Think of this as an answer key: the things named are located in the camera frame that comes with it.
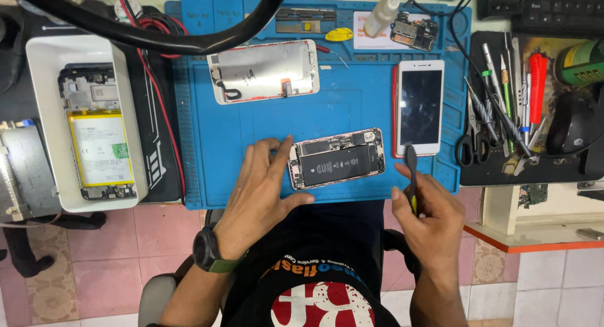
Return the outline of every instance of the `black keyboard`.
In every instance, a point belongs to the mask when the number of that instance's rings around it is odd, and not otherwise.
[[[524,0],[516,32],[571,37],[604,35],[604,0]]]

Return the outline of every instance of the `blue silicone repair mat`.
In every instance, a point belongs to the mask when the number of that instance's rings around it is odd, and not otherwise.
[[[225,30],[251,13],[259,0],[181,0],[166,2],[166,13],[182,18],[191,35]],[[371,11],[374,2],[335,0],[285,0],[282,7],[336,10],[332,27],[353,28],[354,11]],[[424,5],[431,11],[450,13],[446,5]],[[401,10],[421,13],[415,6]],[[454,21],[456,33],[464,47],[469,47],[471,10],[466,8]],[[393,185],[405,188],[409,181],[399,175],[392,157],[391,85],[392,68],[401,60],[445,61],[445,91],[442,144],[435,156],[421,157],[418,170],[430,173],[450,192],[459,188],[460,168],[454,147],[463,134],[466,86],[463,76],[467,62],[457,50],[447,29],[448,17],[433,17],[440,25],[430,53],[420,50],[354,49],[353,40],[328,42],[324,34],[276,33],[273,19],[250,44],[313,39],[317,45],[337,52],[318,52],[320,65],[330,66],[319,72],[321,89],[313,95],[271,99],[244,104],[219,105],[205,56],[185,57],[173,61],[176,102],[183,163],[187,182],[186,202],[190,210],[223,208],[237,179],[246,146],[258,139],[283,139],[288,133],[295,141],[320,138],[371,127],[383,133],[386,171],[377,176],[357,179],[311,190],[317,202],[380,200],[390,196]],[[282,196],[293,193],[286,173]]]

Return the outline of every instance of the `wristwatch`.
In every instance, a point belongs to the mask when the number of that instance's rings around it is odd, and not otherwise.
[[[193,240],[193,261],[210,273],[228,273],[245,258],[247,251],[237,260],[222,260],[218,254],[216,235],[211,227],[205,226]]]

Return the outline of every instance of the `scissors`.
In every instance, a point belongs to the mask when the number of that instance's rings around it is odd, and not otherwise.
[[[478,130],[469,92],[467,94],[467,121],[467,132],[455,145],[455,159],[464,168],[472,166],[474,163],[485,163],[490,156],[489,138]]]

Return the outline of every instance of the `hand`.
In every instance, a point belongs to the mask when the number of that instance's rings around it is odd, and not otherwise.
[[[214,227],[222,259],[238,259],[290,211],[315,201],[308,193],[279,198],[293,141],[288,135],[282,143],[277,138],[266,138],[248,146],[235,189]]]
[[[411,171],[401,163],[394,168],[411,179]],[[417,172],[417,218],[409,200],[393,187],[392,214],[405,232],[405,240],[421,262],[423,269],[438,276],[455,276],[457,281],[458,254],[465,208],[430,175]]]

